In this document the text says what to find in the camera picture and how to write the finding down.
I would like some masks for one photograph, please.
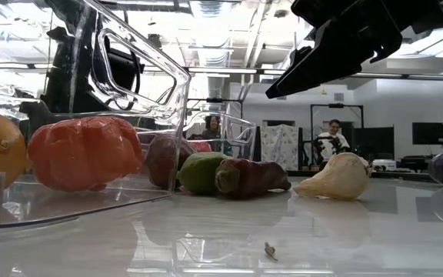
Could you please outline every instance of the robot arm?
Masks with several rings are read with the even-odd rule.
[[[294,52],[290,68],[266,92],[277,98],[353,75],[401,47],[401,31],[443,22],[439,0],[295,0],[291,10],[314,26],[315,47]]]

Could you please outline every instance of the metal frame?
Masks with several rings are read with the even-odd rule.
[[[314,107],[328,107],[328,108],[359,108],[360,109],[360,121],[361,121],[361,127],[364,128],[364,112],[363,112],[363,105],[345,105],[345,104],[312,104],[311,105],[311,140],[314,139]],[[311,165],[314,164],[314,156],[311,155]]]

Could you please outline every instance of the clear plastic bin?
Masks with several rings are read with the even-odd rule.
[[[219,112],[199,112],[188,120],[184,132],[198,152],[222,152],[248,160],[254,157],[256,125],[244,119]]]
[[[37,81],[45,87],[0,87],[0,228],[172,195],[191,76],[95,1],[42,3],[0,5],[5,28],[30,26],[37,33],[28,42],[48,45],[44,66],[0,58],[0,76],[43,71]],[[119,85],[122,54],[110,45],[126,49],[135,69],[141,59],[170,75],[172,88],[155,94]]]

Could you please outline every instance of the man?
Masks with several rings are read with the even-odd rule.
[[[323,132],[318,137],[319,138],[327,138],[332,137],[335,139],[335,141],[339,142],[338,147],[339,149],[336,149],[336,147],[331,144],[331,139],[322,139],[322,147],[324,147],[321,151],[322,158],[324,158],[324,161],[321,163],[321,167],[324,168],[324,166],[328,163],[328,160],[331,158],[334,154],[339,154],[341,152],[346,152],[348,149],[350,149],[350,145],[346,141],[346,138],[338,133],[339,127],[340,127],[340,121],[337,119],[333,119],[329,122],[329,129],[327,132]]]

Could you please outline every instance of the computer monitor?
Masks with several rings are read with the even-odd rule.
[[[413,123],[414,145],[443,145],[443,123]]]

